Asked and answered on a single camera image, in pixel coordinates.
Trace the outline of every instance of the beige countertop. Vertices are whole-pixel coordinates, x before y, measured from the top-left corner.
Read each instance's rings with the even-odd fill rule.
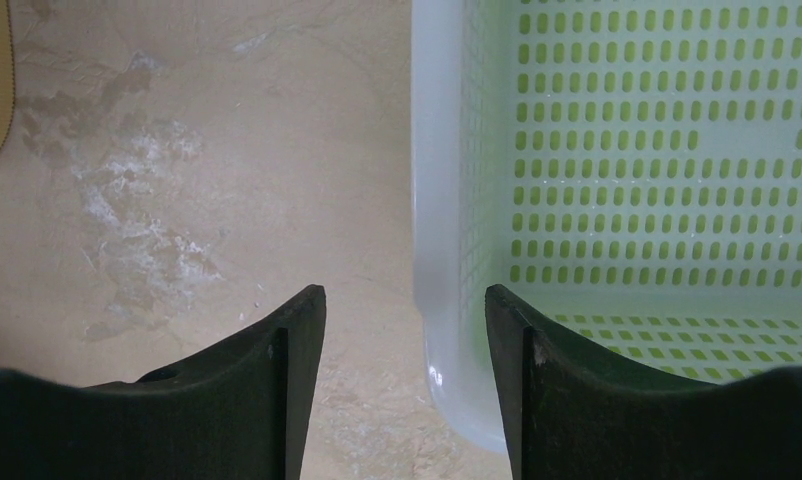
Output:
[[[14,0],[11,15],[0,365],[133,381],[318,283],[302,478],[509,477],[425,386],[409,0]]]

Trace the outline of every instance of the perforated basket surface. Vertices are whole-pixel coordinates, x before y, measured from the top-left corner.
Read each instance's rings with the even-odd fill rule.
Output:
[[[802,2],[515,3],[507,284],[691,378],[802,364]]]

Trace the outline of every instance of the plastic tray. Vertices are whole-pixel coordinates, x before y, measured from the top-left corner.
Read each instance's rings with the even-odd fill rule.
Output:
[[[728,382],[802,364],[802,1],[413,4],[415,295],[449,423],[504,449],[504,283]]]

